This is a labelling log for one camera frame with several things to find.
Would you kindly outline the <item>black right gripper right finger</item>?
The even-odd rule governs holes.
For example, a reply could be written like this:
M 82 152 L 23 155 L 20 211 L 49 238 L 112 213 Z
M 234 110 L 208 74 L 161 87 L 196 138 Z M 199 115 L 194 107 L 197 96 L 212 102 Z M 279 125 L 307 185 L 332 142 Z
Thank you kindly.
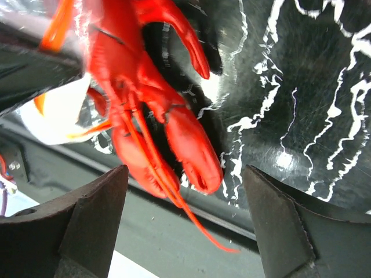
M 370 277 L 370 215 L 335 206 L 254 166 L 243 174 L 266 277 Z

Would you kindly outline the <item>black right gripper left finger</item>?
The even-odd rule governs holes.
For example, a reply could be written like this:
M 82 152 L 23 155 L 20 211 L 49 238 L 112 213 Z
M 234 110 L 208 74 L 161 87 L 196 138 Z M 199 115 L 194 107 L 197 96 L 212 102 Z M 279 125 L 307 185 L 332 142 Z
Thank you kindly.
M 127 188 L 128 168 L 118 166 L 1 217 L 1 277 L 107 277 Z

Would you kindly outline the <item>clear orange-zip bag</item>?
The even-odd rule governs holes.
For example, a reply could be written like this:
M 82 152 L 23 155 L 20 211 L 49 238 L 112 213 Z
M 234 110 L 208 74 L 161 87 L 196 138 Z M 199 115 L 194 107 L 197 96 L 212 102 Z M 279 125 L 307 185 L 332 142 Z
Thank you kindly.
M 47 145 L 84 142 L 84 104 L 102 1 L 1 2 L 1 116 L 16 112 Z

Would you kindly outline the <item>red toy lobster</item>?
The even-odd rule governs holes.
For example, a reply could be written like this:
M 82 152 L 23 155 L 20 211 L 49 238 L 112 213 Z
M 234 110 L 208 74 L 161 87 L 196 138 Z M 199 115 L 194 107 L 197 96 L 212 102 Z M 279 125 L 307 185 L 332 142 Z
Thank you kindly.
M 104 1 L 90 71 L 108 97 L 108 117 L 98 131 L 111 129 L 115 151 L 133 178 L 159 199 L 182 209 L 217 248 L 180 193 L 181 181 L 158 149 L 147 115 L 163 126 L 168 146 L 189 181 L 200 192 L 215 193 L 223 180 L 219 158 L 188 101 L 163 77 L 147 51 L 143 29 L 170 25 L 187 49 L 194 70 L 204 79 L 210 67 L 198 33 L 173 1 Z

